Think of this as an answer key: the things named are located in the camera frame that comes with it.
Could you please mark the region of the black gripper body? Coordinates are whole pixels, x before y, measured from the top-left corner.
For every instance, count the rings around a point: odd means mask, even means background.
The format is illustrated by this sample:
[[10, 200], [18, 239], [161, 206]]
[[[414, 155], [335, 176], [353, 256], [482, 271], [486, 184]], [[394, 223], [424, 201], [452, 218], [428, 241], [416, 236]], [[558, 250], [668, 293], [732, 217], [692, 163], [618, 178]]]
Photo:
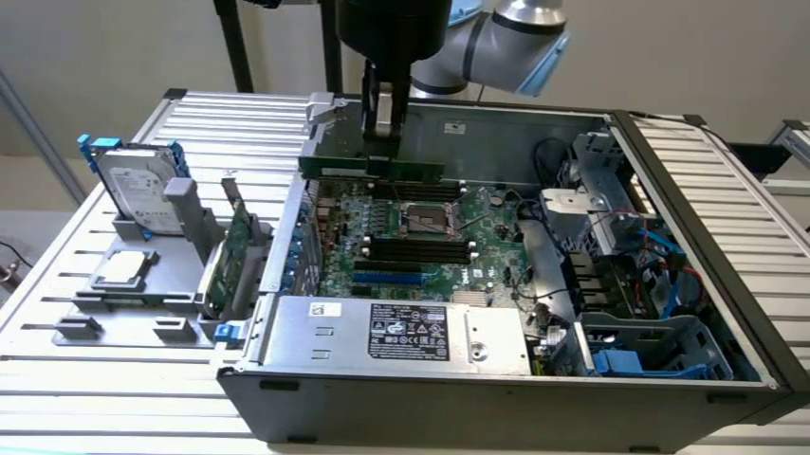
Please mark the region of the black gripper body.
[[445, 43], [452, 1], [337, 1], [337, 36], [376, 64], [413, 64]]

